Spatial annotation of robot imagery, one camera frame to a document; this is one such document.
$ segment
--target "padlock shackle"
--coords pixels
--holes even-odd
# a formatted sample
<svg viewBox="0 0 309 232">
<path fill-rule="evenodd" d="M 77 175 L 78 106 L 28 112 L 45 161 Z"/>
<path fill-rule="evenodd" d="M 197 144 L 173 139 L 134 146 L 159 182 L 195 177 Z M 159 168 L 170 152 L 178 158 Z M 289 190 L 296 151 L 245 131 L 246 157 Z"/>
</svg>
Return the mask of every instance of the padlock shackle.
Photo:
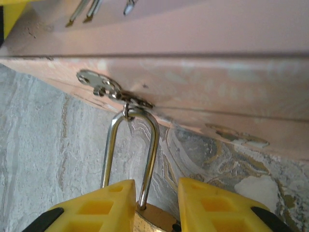
<svg viewBox="0 0 309 232">
<path fill-rule="evenodd" d="M 147 163 L 145 168 L 145 174 L 143 184 L 140 191 L 140 198 L 138 202 L 138 208 L 144 210 L 146 208 L 147 197 L 150 188 L 150 182 L 153 175 L 156 152 L 159 145 L 159 125 L 156 119 L 147 111 L 139 108 L 133 108 L 128 110 L 128 116 L 131 118 L 139 117 L 144 119 L 151 128 L 151 139 L 148 151 Z M 105 156 L 102 170 L 102 178 L 100 187 L 106 187 L 109 184 L 111 169 L 112 169 L 112 157 L 115 148 L 116 136 L 119 124 L 125 119 L 123 111 L 119 112 L 113 119 L 109 127 L 105 148 Z"/>
</svg>

